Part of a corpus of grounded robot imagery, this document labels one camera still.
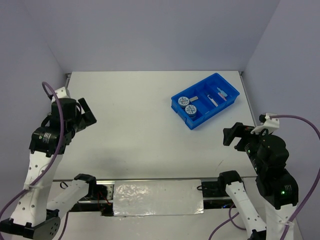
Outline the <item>blue utility knife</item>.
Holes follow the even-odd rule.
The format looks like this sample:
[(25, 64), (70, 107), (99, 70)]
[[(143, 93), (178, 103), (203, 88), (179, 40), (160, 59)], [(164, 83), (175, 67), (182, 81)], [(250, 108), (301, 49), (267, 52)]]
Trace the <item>blue utility knife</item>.
[(224, 96), (224, 97), (227, 97), (228, 95), (222, 90), (220, 89), (219, 87), (217, 87), (217, 90)]

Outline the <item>blue plastic sorting bin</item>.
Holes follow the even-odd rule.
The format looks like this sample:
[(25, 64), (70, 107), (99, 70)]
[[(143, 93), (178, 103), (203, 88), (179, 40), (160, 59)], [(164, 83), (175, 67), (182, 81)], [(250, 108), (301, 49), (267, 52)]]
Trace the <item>blue plastic sorting bin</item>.
[[(226, 97), (227, 101), (224, 101), (218, 95), (219, 91), (217, 90), (217, 87), (228, 95)], [(210, 95), (217, 102), (218, 107), (215, 107), (211, 103), (207, 95)], [(172, 96), (171, 108), (176, 114), (179, 115), (185, 125), (190, 130), (193, 130), (208, 119), (217, 115), (222, 110), (232, 105), (239, 95), (240, 93), (235, 87), (233, 87), (219, 73), (214, 73)], [(198, 100), (190, 102), (190, 105), (194, 105), (197, 108), (197, 114), (195, 117), (190, 118), (186, 114), (185, 109), (178, 105), (178, 98), (182, 96), (185, 96), (189, 99), (195, 96), (198, 97)]]

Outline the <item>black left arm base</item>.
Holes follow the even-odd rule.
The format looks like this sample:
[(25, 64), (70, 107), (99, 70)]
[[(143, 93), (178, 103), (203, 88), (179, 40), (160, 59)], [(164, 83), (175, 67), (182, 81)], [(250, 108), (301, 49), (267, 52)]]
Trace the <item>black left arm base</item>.
[(113, 184), (98, 184), (95, 195), (81, 198), (70, 210), (71, 212), (99, 212), (101, 216), (112, 217)]

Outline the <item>grey metal blade case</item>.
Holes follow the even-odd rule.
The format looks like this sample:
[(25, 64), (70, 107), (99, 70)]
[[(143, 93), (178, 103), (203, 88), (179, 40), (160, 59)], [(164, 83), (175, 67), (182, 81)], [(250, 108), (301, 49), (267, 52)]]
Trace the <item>grey metal blade case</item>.
[(190, 102), (194, 102), (194, 101), (196, 101), (196, 100), (198, 100), (198, 99), (199, 99), (199, 98), (198, 98), (197, 96), (194, 96), (194, 97), (190, 98), (189, 101), (190, 101)]

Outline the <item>pink utility knife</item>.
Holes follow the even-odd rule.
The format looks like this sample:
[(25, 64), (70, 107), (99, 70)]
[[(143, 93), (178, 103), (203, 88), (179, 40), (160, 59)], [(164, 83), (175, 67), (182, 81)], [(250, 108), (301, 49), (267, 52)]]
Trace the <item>pink utility knife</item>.
[(227, 99), (226, 97), (221, 93), (221, 92), (218, 92), (218, 95), (226, 102)]

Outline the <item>blue capped white marker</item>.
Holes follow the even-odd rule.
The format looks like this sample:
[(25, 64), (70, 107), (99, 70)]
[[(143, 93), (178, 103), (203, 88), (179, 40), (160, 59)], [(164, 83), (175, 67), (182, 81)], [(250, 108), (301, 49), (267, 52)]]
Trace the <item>blue capped white marker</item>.
[(215, 107), (219, 106), (218, 103), (209, 94), (207, 95), (207, 97)]

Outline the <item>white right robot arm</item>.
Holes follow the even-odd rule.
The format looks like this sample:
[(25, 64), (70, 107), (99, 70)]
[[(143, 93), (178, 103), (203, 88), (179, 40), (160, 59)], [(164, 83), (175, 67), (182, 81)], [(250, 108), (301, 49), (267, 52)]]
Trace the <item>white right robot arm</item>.
[(240, 175), (235, 170), (221, 172), (216, 181), (203, 181), (196, 190), (204, 197), (228, 196), (238, 210), (249, 240), (294, 239), (294, 213), (298, 209), (299, 187), (286, 170), (289, 152), (285, 141), (274, 135), (280, 121), (276, 114), (265, 113), (254, 127), (235, 123), (223, 129), (223, 145), (235, 138), (235, 150), (247, 154), (256, 173), (256, 186), (264, 201), (266, 220), (253, 206)]

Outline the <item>blue tape roll jar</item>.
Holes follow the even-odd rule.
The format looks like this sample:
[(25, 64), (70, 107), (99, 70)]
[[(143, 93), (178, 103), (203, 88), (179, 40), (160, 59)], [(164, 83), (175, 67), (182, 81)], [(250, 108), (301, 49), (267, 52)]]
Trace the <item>blue tape roll jar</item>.
[(192, 104), (187, 105), (187, 106), (184, 108), (184, 110), (185, 110), (185, 113), (186, 113), (190, 118), (194, 118), (194, 117), (197, 115), (197, 112), (198, 112), (197, 108), (196, 108), (194, 105), (192, 105)]

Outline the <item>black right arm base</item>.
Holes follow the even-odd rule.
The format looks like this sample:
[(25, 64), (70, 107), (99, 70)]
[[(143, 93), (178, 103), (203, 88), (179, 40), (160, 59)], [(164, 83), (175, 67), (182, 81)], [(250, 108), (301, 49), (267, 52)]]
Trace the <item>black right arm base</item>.
[(196, 189), (202, 192), (205, 210), (229, 209), (233, 204), (231, 198), (221, 190), (217, 179), (202, 181)]

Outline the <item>silver foil cover plate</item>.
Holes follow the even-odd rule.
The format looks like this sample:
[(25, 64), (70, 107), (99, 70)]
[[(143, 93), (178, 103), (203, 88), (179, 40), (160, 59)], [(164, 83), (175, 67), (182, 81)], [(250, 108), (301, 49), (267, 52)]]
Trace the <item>silver foil cover plate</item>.
[(113, 214), (120, 217), (186, 216), (204, 213), (201, 181), (117, 181), (114, 184)]

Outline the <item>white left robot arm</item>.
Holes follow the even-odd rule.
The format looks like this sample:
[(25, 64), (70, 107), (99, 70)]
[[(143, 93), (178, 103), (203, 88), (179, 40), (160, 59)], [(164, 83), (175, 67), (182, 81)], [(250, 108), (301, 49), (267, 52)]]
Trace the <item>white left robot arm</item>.
[(31, 240), (52, 240), (62, 218), (82, 198), (97, 196), (97, 180), (78, 174), (57, 197), (49, 200), (58, 165), (76, 133), (97, 122), (84, 98), (61, 98), (31, 136), (29, 166), (23, 190), (13, 199), (17, 206), (0, 222), (2, 233)]

